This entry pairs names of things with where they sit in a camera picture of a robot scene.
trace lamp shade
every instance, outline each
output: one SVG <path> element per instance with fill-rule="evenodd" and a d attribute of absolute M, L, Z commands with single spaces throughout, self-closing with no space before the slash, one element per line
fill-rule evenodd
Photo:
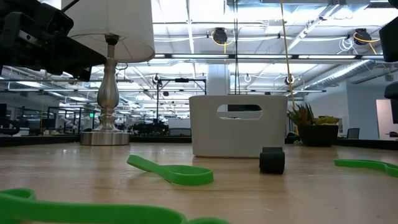
<path fill-rule="evenodd" d="M 62 0 L 65 7 L 72 0 Z M 75 22 L 69 36 L 107 56 L 105 34 L 119 36 L 114 58 L 144 62 L 155 56 L 150 0 L 81 0 L 66 11 Z"/>

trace metal lamp base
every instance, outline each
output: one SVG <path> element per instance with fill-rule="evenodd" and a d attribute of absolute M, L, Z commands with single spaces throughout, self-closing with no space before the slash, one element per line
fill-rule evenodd
<path fill-rule="evenodd" d="M 82 146 L 125 146 L 130 144 L 129 133 L 90 132 L 80 134 Z"/>

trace green plastic strap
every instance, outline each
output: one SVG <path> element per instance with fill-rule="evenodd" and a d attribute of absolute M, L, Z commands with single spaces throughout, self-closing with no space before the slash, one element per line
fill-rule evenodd
<path fill-rule="evenodd" d="M 213 171 L 203 167 L 184 165 L 161 166 L 136 155 L 130 155 L 127 163 L 138 169 L 153 172 L 173 184 L 204 185 L 214 181 Z"/>
<path fill-rule="evenodd" d="M 357 159 L 335 159 L 335 165 L 341 167 L 374 169 L 383 171 L 391 177 L 398 177 L 398 166 L 386 162 Z"/>
<path fill-rule="evenodd" d="M 174 210 L 147 205 L 58 203 L 36 200 L 31 189 L 0 191 L 0 223 L 228 224 L 215 218 L 187 218 Z"/>

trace wooden desk surface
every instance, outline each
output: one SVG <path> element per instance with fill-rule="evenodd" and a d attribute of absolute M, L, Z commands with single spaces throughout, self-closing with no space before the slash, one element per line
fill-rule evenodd
<path fill-rule="evenodd" d="M 348 147 L 285 147 L 284 175 L 259 173 L 256 159 L 200 159 L 190 144 L 78 144 L 0 149 L 0 190 L 28 187 L 42 200 L 137 203 L 170 207 L 189 219 L 218 217 L 234 224 L 397 223 L 398 178 L 335 167 L 333 160 L 398 164 L 398 152 Z M 129 154 L 160 164 L 213 169 L 215 182 L 172 185 L 126 164 Z"/>

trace black planter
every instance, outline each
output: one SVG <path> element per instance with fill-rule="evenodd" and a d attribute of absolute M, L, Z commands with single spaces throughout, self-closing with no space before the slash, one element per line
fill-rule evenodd
<path fill-rule="evenodd" d="M 337 140 L 337 125 L 313 125 L 298 127 L 298 135 L 306 146 L 330 147 Z"/>

